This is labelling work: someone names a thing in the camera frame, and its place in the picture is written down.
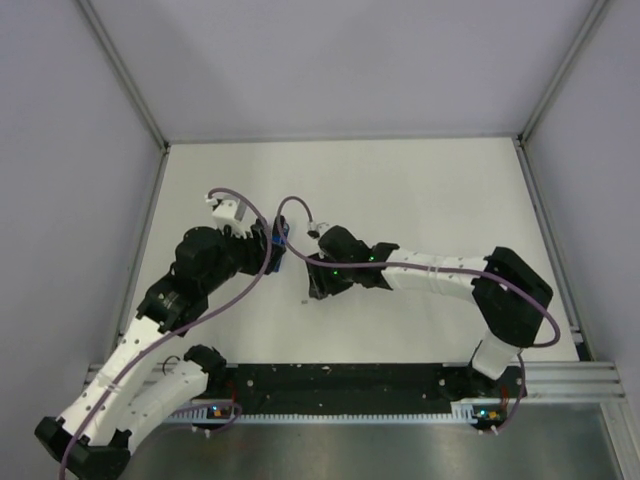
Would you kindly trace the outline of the blue stapler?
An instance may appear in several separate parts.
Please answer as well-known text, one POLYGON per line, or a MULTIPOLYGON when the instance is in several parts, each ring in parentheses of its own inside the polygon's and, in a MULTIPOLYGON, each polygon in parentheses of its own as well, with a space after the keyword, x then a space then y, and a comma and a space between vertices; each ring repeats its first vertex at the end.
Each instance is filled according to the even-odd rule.
POLYGON ((272 225, 272 254, 270 257, 268 274, 277 273, 280 270, 282 259, 286 253, 289 224, 284 215, 277 215, 272 225))

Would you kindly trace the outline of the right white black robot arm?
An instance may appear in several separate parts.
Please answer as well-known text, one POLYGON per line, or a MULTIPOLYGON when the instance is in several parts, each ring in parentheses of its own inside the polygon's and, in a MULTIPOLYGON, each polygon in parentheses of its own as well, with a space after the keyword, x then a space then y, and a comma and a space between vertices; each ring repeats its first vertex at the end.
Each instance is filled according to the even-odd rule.
POLYGON ((373 246, 338 225, 312 224, 318 252, 306 258, 309 296, 322 300, 354 285, 390 291, 421 290, 478 307, 488 331, 470 360, 466 380, 487 396, 504 380, 508 364, 532 348, 553 298, 551 286, 518 254, 497 247, 481 257, 410 251, 395 243, 373 246))

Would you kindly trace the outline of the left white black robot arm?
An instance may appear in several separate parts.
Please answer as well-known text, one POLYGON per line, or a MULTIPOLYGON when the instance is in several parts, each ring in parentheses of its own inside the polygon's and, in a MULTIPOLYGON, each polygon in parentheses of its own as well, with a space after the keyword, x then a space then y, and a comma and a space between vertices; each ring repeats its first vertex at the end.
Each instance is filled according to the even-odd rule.
POLYGON ((60 464, 59 476, 117 479, 142 441, 200 396, 226 391, 227 362, 186 334, 208 297, 236 274, 275 271, 286 251, 286 222, 249 228, 227 221, 188 230, 167 274, 146 292, 119 345, 81 395, 43 418, 35 436, 60 464))

